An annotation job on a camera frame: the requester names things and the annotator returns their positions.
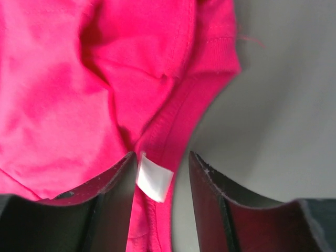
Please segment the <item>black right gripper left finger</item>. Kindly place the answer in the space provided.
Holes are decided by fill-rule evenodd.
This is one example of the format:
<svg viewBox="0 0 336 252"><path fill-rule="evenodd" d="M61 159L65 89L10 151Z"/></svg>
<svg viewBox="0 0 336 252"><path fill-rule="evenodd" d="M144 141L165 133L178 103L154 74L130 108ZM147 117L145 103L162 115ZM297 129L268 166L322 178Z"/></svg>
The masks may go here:
<svg viewBox="0 0 336 252"><path fill-rule="evenodd" d="M1 195L1 251L125 251L136 158L53 199Z"/></svg>

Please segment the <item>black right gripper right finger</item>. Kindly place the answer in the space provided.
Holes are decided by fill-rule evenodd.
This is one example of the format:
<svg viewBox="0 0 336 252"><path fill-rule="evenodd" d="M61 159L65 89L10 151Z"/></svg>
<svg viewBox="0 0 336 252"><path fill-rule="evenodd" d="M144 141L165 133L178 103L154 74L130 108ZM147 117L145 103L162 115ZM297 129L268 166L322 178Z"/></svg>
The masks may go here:
<svg viewBox="0 0 336 252"><path fill-rule="evenodd" d="M285 203L257 194L189 154L200 251L335 251L335 200Z"/></svg>

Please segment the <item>red t-shirt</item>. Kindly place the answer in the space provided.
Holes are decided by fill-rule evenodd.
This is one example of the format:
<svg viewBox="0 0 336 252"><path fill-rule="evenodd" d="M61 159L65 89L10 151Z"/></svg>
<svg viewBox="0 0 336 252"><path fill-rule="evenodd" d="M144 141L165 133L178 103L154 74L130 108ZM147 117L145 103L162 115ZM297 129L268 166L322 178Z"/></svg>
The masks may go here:
<svg viewBox="0 0 336 252"><path fill-rule="evenodd" d="M1 1L1 192L54 198L130 151L176 173L237 38L234 1Z"/></svg>

